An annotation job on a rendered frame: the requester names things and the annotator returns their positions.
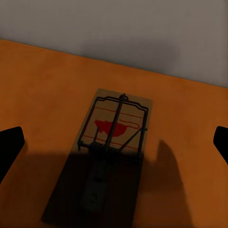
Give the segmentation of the mousetrap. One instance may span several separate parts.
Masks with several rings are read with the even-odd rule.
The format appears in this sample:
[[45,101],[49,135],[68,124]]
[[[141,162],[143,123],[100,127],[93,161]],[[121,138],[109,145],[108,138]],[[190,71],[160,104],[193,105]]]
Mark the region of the mousetrap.
[[98,88],[40,221],[132,228],[152,105]]

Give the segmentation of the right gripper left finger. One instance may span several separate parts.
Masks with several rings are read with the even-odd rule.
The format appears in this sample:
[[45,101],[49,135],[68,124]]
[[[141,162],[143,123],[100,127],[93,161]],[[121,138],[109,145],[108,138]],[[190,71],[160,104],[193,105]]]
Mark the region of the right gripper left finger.
[[20,126],[0,132],[0,183],[25,144]]

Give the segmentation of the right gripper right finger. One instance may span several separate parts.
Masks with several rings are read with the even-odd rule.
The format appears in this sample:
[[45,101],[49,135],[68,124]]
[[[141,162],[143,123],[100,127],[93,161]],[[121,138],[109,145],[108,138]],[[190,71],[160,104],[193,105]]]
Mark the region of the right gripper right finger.
[[228,164],[228,128],[222,126],[217,127],[213,143]]

